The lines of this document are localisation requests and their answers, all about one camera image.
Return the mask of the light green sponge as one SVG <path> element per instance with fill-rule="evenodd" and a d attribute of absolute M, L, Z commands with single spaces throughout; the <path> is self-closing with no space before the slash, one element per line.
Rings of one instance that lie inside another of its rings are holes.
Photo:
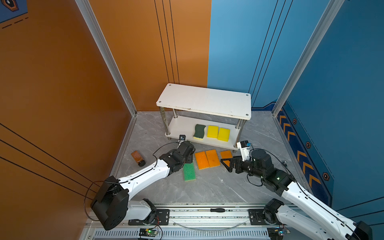
<path fill-rule="evenodd" d="M 196 180 L 196 172 L 195 172 L 194 164 L 184 164 L 183 171 L 184 171 L 185 182 Z"/>

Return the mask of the yellow sponge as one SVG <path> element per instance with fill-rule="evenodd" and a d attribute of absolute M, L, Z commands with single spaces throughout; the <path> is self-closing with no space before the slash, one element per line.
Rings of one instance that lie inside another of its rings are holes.
<path fill-rule="evenodd" d="M 216 139 L 219 134 L 219 127 L 218 126 L 208 126 L 207 129 L 207 137 Z"/>
<path fill-rule="evenodd" d="M 217 139 L 219 141 L 228 142 L 230 139 L 231 130 L 226 128 L 219 128 Z"/>

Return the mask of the green wavy sponge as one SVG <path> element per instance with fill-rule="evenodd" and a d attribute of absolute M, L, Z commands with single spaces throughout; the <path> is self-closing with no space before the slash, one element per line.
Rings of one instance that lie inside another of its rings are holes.
<path fill-rule="evenodd" d="M 196 124 L 193 138 L 198 140 L 203 140 L 205 137 L 205 128 L 206 128 L 205 125 Z"/>

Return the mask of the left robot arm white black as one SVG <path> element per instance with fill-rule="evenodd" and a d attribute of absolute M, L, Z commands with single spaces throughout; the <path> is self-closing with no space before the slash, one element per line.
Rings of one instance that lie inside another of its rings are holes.
<path fill-rule="evenodd" d="M 123 221 L 138 220 L 145 225 L 157 223 L 157 208 L 148 199 L 133 197 L 151 184 L 181 170 L 193 161 L 194 145 L 183 141 L 177 149 L 161 155 L 152 165 L 129 176 L 114 176 L 103 181 L 90 207 L 104 230 L 110 231 Z"/>

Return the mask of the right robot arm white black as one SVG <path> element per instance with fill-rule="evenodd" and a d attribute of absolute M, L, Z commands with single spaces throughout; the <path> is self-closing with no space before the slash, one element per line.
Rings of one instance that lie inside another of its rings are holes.
<path fill-rule="evenodd" d="M 275 168 L 265 150 L 250 150 L 245 158 L 222 159 L 221 163 L 229 172 L 260 178 L 262 186 L 304 212 L 302 215 L 282 201 L 272 199 L 263 210 L 266 223 L 290 226 L 313 240 L 373 239 L 369 225 L 362 221 L 354 222 L 324 204 L 305 190 L 288 170 Z"/>

